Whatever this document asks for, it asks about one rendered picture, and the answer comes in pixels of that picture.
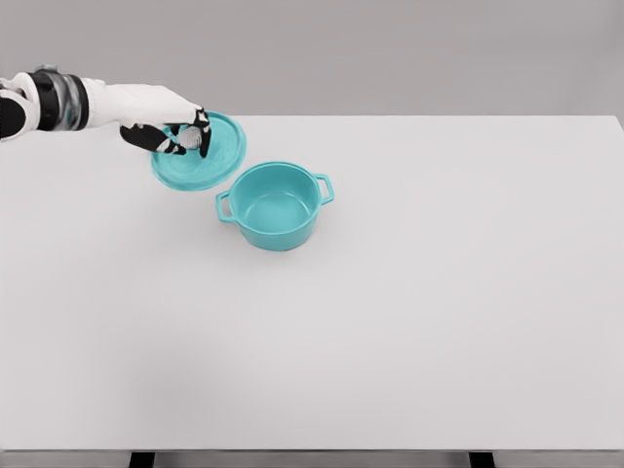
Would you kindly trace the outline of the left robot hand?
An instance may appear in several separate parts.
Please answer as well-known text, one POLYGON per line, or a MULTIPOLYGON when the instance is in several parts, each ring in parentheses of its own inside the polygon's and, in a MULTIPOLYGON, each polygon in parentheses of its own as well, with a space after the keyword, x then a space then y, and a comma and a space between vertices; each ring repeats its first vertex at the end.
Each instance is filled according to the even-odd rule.
POLYGON ((152 152, 208 156, 212 128, 206 110, 164 86, 120 85, 121 138, 152 152))

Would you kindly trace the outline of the teal pot lid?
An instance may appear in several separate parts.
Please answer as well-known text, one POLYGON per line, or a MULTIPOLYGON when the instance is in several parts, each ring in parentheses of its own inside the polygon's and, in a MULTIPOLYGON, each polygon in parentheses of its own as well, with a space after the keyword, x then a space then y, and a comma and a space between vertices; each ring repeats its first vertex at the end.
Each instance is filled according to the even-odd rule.
POLYGON ((153 174, 165 185, 180 191, 201 191, 221 184, 240 167, 246 156, 247 138, 242 127, 230 117, 207 112, 212 136, 209 151, 201 157, 199 148, 185 143, 186 153, 175 155, 153 152, 153 174))

